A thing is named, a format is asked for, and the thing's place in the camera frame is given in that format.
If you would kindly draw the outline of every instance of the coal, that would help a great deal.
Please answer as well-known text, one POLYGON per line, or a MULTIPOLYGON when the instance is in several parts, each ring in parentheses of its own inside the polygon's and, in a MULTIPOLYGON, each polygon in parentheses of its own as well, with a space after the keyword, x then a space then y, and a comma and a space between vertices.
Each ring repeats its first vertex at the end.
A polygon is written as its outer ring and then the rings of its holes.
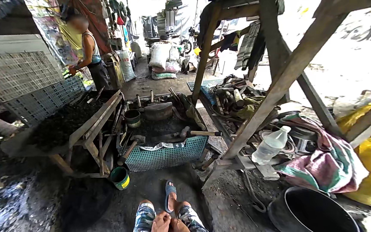
MULTIPOLYGON (((91 92, 89 97, 95 98, 96 95, 97 92, 91 92)), ((87 103, 85 99, 80 104, 64 105, 37 126, 28 143, 37 145, 42 151, 65 145, 69 136, 90 119, 108 99, 101 95, 96 102, 87 103)))

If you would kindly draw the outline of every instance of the blue slipper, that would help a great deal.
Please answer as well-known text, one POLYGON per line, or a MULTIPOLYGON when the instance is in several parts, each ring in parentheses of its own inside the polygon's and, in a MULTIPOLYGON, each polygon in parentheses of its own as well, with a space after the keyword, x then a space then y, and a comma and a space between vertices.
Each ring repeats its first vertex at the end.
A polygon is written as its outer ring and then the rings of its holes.
POLYGON ((177 189, 176 189, 176 187, 169 185, 168 184, 169 182, 174 184, 171 180, 167 180, 167 182, 165 183, 165 210, 168 213, 171 213, 172 211, 168 210, 168 196, 172 192, 177 195, 177 189))

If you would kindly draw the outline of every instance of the grate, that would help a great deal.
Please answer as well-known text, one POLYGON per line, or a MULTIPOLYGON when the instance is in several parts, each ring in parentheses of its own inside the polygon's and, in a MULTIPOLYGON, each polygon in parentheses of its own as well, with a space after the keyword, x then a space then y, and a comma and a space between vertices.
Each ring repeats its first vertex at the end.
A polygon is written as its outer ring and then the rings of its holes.
POLYGON ((64 80, 44 52, 0 54, 0 101, 7 102, 64 80))
POLYGON ((134 172, 179 166, 198 159, 207 139, 208 136, 195 136, 186 139, 184 147, 165 147, 155 151, 144 151, 136 146, 125 163, 134 172))
POLYGON ((85 91, 81 78, 74 76, 24 96, 5 105, 28 126, 37 125, 85 91))
MULTIPOLYGON (((201 85, 207 85, 207 84, 219 85, 219 84, 223 83, 223 81, 224 81, 224 78, 223 79, 214 79, 214 80, 204 80, 203 82, 201 82, 201 85)), ((190 89, 190 91, 193 92, 194 81, 187 82, 187 85, 188 85, 188 88, 190 89)))

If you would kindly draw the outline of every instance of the metal bucket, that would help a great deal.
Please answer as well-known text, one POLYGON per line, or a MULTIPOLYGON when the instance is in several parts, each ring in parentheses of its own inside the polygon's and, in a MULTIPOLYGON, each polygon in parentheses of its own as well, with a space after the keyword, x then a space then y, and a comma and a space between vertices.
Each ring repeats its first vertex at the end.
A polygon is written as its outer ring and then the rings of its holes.
POLYGON ((359 232, 353 218, 326 195, 291 187, 268 205, 271 222, 281 232, 359 232))
POLYGON ((124 113, 124 119, 128 127, 137 128, 141 125, 140 112, 136 109, 130 109, 124 113))
POLYGON ((130 176, 128 176, 128 171, 124 167, 116 167, 111 172, 110 181, 118 190, 124 190, 130 184, 130 176))

